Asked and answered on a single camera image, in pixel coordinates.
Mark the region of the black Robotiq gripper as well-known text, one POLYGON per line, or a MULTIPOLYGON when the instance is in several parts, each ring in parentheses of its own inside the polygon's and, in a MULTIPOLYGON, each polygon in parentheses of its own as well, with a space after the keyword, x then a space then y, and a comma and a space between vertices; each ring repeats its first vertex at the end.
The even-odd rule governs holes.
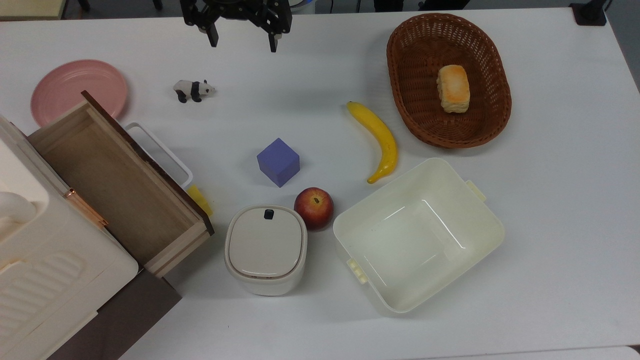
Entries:
POLYGON ((219 41, 215 26, 219 18, 257 21, 257 26, 267 33, 272 53, 277 52, 279 39, 290 32, 293 22, 289 2, 204 0, 202 9, 198 9, 196 2, 180 2, 180 7, 185 24, 206 34, 213 48, 219 41))

